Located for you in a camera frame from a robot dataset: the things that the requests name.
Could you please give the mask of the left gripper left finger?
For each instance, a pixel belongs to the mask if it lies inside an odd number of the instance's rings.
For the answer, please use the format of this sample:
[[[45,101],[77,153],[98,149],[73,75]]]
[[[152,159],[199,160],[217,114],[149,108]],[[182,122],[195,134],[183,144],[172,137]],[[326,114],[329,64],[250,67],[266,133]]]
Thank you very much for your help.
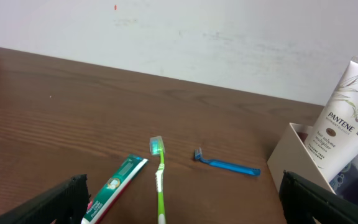
[[[0,224],[80,224],[89,202],[87,175],[75,175],[0,215]]]

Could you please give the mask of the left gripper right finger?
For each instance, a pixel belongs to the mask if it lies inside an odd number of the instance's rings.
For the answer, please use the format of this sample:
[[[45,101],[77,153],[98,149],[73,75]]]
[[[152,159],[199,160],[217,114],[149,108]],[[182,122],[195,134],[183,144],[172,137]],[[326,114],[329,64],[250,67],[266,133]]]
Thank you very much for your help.
[[[357,205],[294,172],[283,172],[279,197],[288,224],[358,224]]]

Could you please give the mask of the green white toothpaste tube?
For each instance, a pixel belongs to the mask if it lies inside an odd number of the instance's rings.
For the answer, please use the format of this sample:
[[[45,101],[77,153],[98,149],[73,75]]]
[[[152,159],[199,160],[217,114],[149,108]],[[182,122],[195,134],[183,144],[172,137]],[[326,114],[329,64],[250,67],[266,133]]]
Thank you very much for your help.
[[[148,159],[135,155],[127,156],[120,168],[90,201],[81,224],[99,223],[120,194],[148,161]]]

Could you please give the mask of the white Pantene tube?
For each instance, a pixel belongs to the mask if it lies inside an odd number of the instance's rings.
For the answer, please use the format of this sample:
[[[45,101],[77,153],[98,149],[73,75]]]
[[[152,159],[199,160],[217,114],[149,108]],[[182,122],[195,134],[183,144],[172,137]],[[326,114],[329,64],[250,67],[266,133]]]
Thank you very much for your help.
[[[358,56],[352,57],[304,145],[328,182],[358,155]]]

